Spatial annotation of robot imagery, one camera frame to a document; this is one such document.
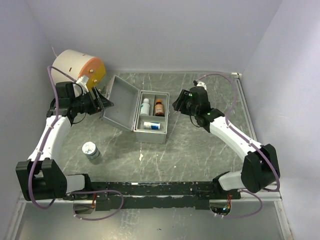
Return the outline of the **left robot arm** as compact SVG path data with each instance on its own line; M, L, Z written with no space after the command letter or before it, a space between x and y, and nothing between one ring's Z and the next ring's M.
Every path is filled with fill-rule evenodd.
M78 114L93 115L114 103L96 87L75 95L74 83L59 82L54 87L55 98L46 113L42 136L26 161L17 163L15 171L24 199L47 200L64 198L75 192L81 199L89 199L94 192L88 174L65 175L57 164L64 139Z

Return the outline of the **brown medicine bottle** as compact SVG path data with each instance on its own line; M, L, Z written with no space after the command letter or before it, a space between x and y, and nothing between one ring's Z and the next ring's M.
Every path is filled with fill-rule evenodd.
M165 116L164 105L163 105L161 99L157 99L155 101L154 114L157 117L164 117Z

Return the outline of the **grey metal case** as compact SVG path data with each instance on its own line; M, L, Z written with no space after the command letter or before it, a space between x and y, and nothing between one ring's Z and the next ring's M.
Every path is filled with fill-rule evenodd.
M107 85L105 95L114 106L103 111L101 120L121 131L133 132L138 142L164 144L168 128L166 133L134 130L141 91L145 90L114 75Z

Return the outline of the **small white plastic bottle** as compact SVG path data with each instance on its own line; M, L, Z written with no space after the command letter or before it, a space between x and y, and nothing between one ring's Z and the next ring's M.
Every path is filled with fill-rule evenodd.
M150 100L148 98L144 98L142 101L142 104L140 105L140 115L141 116L150 115Z

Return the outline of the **grey divided tray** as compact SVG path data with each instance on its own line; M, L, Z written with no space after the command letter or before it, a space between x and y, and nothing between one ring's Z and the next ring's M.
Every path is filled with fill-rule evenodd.
M140 132L160 132L166 133L168 128L168 115L169 115L169 96L168 92L160 92L160 91L148 91L141 90L140 97L137 107L137 113L135 117L135 131ZM143 100L149 100L149 113L141 114L141 106L143 104ZM164 116L156 116L156 101L160 100L163 106L163 114ZM151 129L151 127L146 127L145 122L148 123L158 123L160 124L159 129Z

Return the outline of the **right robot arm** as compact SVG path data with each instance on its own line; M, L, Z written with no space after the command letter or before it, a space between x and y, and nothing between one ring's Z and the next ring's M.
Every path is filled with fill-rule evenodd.
M246 189L257 193L272 183L280 183L280 170L276 149L271 144L263 145L242 133L227 116L211 107L207 90L194 86L183 89L172 104L177 112L196 120L197 127L226 143L242 160L242 169L223 173L212 186L212 193L223 199L230 190Z

